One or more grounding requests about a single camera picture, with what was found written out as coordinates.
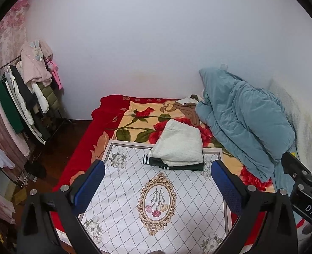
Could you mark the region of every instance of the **silver screw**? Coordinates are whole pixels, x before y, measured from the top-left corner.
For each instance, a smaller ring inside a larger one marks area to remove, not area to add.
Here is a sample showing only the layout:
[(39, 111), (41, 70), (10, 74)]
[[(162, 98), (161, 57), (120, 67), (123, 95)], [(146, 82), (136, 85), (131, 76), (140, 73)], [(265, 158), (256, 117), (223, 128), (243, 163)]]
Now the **silver screw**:
[(29, 193), (30, 195), (36, 195), (37, 194), (37, 190), (36, 189), (32, 189), (32, 190), (30, 190), (30, 193)]
[(286, 189), (283, 189), (283, 188), (281, 188), (281, 189), (279, 190), (279, 192), (280, 192), (281, 195), (286, 195), (286, 194), (287, 194)]
[(60, 189), (61, 189), (62, 192), (68, 191), (69, 190), (69, 185), (64, 184), (64, 185), (61, 186)]
[(255, 192), (256, 191), (256, 187), (254, 185), (248, 185), (247, 188), (248, 188), (248, 190), (250, 192)]

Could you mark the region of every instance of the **white puffer jacket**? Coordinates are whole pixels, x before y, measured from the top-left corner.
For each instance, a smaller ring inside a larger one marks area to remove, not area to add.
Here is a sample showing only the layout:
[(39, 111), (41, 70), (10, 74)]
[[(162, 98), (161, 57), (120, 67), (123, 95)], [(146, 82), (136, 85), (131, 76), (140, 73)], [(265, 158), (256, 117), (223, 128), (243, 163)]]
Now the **white puffer jacket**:
[[(22, 76), (23, 68), (22, 68), (22, 62), (21, 61), (17, 63), (16, 68), (17, 68), (18, 72), (20, 73), (20, 75)], [(40, 105), (43, 113), (48, 112), (49, 103), (46, 100), (46, 98), (43, 96), (43, 93), (42, 93), (41, 89), (39, 88), (39, 86), (37, 85), (37, 83), (34, 81), (29, 81), (26, 85), (32, 93), (36, 94), (36, 96), (38, 98), (38, 104)]]
[(33, 121), (33, 118), (32, 118), (32, 115), (31, 115), (31, 112), (28, 111), (28, 109), (26, 108), (26, 103), (24, 101), (24, 98), (22, 97), (21, 93), (19, 92), (19, 89), (18, 89), (18, 85), (17, 85), (17, 82), (15, 80), (15, 77), (12, 75), (12, 72), (11, 72), (11, 69), (10, 67), (8, 66), (7, 67), (7, 71), (10, 75), (10, 78), (11, 78), (11, 84), (12, 84), (12, 87), (14, 88), (14, 91), (15, 91), (15, 94), (16, 94), (16, 97), (17, 97), (17, 100), (21, 106), (21, 109), (23, 111), (23, 114), (25, 116), (25, 118), (27, 119), (28, 123), (30, 125), (34, 125), (34, 121)]

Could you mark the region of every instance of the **green garment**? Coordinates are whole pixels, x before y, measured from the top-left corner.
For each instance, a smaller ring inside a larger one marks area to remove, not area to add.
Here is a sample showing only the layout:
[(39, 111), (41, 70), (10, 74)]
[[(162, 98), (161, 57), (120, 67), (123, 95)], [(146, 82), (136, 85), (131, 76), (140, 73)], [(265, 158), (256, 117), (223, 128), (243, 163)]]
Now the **green garment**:
[(16, 134), (23, 131), (24, 127), (21, 122), (21, 118), (18, 114), (17, 108), (15, 107), (14, 102), (10, 98), (7, 89), (5, 89), (1, 77), (0, 77), (0, 101), (3, 107), (3, 110), (8, 118), (12, 128), (16, 132)]
[(54, 112), (59, 109), (59, 101), (50, 86), (44, 87), (42, 82), (37, 83), (38, 87), (41, 89), (43, 96), (46, 98), (49, 104), (49, 108)]

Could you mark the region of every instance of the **wooden floor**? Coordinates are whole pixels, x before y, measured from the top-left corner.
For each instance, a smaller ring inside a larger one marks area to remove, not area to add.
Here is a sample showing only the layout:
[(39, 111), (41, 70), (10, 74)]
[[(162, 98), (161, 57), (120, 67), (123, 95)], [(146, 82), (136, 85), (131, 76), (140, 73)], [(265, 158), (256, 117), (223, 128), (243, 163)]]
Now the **wooden floor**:
[[(46, 178), (44, 180), (37, 179), (36, 182), (29, 181), (26, 186), (26, 192), (35, 188), (38, 192), (50, 192), (57, 184), (64, 167), (80, 141), (82, 135), (90, 124), (90, 120), (73, 120), (73, 125), (64, 124), (42, 149), (39, 162), (46, 168)], [(16, 226), (21, 222), (23, 204), (14, 205), (16, 213), (13, 217)]]

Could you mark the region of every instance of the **crumpled blue duvet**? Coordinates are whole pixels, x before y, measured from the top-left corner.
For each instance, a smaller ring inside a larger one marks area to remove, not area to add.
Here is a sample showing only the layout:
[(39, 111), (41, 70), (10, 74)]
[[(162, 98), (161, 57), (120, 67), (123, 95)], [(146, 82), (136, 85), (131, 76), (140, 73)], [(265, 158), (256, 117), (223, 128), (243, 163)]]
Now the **crumpled blue duvet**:
[(199, 71), (204, 102), (196, 105), (201, 121), (215, 138), (262, 182), (271, 177), (275, 190), (290, 194), (294, 180), (284, 174), (283, 153), (295, 148), (295, 132), (280, 100), (240, 77), (214, 68)]

